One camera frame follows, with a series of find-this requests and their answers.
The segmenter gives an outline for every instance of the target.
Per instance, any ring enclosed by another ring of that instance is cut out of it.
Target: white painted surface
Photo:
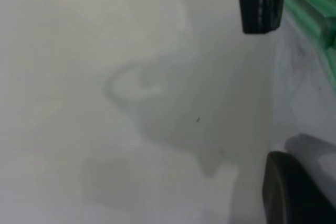
[[[270,38],[238,0],[0,4],[1,223],[264,223]]]
[[[323,53],[286,12],[274,41],[271,148],[294,155],[336,207],[336,93],[319,60]]]

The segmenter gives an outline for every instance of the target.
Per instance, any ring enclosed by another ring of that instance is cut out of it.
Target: green trim strip
[[[321,64],[336,91],[336,0],[285,0],[285,7],[322,50]]]

